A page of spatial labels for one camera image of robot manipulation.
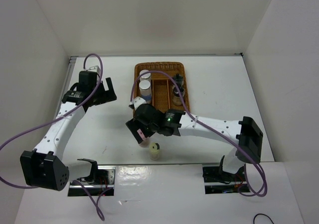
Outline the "black lid spice jar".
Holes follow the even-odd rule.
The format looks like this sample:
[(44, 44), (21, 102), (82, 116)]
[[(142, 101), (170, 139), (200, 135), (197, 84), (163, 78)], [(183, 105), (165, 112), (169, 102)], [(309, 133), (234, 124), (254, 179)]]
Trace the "black lid spice jar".
[[(184, 99), (184, 95), (185, 95), (185, 90), (183, 87), (179, 87), (180, 93), (182, 94), (182, 99)], [(180, 95), (178, 93), (177, 87), (174, 86), (173, 90), (172, 90), (172, 102), (174, 105), (176, 106), (181, 106), (182, 105), (182, 101), (180, 99)]]

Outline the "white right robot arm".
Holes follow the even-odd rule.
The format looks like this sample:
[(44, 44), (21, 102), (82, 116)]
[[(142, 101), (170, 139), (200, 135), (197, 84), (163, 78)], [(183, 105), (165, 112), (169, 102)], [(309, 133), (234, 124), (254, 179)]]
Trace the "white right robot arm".
[(219, 120), (188, 114), (185, 111), (157, 110), (150, 104), (139, 105), (126, 122), (137, 143), (155, 133), (164, 136), (196, 136), (229, 143), (233, 149), (221, 158), (218, 175), (231, 180), (245, 164), (260, 164), (263, 133), (248, 116), (242, 120)]

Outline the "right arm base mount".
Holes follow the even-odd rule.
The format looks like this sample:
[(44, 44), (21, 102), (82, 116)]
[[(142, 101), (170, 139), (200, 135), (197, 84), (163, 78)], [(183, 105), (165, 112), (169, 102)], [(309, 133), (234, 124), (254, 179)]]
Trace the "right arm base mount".
[(202, 177), (206, 194), (249, 193), (250, 189), (244, 176), (244, 168), (236, 174), (219, 172), (218, 166), (202, 166)]

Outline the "black lid pepper jar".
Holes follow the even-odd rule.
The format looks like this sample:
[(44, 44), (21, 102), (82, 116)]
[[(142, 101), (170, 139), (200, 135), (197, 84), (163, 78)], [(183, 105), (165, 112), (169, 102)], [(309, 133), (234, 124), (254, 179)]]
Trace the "black lid pepper jar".
[(177, 84), (177, 86), (179, 88), (182, 88), (184, 85), (184, 78), (181, 74), (177, 73), (175, 74), (173, 77), (173, 80), (175, 81), (175, 83)]

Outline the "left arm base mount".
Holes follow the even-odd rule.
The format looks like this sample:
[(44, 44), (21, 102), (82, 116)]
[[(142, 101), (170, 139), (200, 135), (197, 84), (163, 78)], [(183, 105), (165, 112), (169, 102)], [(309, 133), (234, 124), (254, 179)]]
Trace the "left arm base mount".
[[(78, 178), (77, 180), (85, 187), (92, 197), (114, 196), (114, 185), (116, 177), (115, 166), (99, 166), (95, 179)], [(70, 182), (68, 188), (69, 197), (87, 197), (84, 189), (75, 182)]]

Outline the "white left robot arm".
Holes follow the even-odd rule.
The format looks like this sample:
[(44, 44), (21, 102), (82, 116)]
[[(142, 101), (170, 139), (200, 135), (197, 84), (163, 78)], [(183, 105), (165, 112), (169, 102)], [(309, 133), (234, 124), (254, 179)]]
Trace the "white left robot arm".
[(79, 158), (75, 163), (63, 164), (66, 145), (88, 108), (115, 101), (112, 81), (106, 79), (108, 89), (100, 80), (98, 66), (79, 73), (79, 80), (62, 99), (57, 115), (44, 138), (32, 151), (24, 151), (20, 163), (27, 185), (61, 191), (68, 182), (83, 179), (94, 184), (99, 179), (98, 164), (92, 159)]

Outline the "pink lid spice jar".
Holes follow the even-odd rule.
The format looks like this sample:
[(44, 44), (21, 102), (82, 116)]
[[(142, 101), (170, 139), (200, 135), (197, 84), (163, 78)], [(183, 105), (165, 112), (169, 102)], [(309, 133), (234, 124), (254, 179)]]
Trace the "pink lid spice jar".
[(139, 146), (143, 147), (143, 148), (148, 147), (149, 144), (150, 144), (150, 139), (145, 137), (145, 135), (144, 135), (144, 133), (142, 132), (141, 129), (138, 129), (137, 132), (138, 132), (140, 138), (142, 139), (141, 143), (139, 143)]

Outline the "yellow lid spice jar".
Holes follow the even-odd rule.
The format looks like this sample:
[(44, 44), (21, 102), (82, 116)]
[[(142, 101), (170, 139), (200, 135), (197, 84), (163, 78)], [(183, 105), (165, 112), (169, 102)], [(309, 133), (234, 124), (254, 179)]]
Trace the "yellow lid spice jar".
[(153, 142), (149, 145), (149, 156), (153, 161), (160, 158), (160, 145), (158, 143)]

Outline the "blue label silver cap bottle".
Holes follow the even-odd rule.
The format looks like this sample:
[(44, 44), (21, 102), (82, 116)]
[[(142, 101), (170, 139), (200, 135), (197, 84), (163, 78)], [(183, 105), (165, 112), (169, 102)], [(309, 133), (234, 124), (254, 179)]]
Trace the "blue label silver cap bottle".
[(144, 80), (151, 82), (152, 74), (149, 72), (149, 70), (140, 71), (140, 81), (144, 81)]

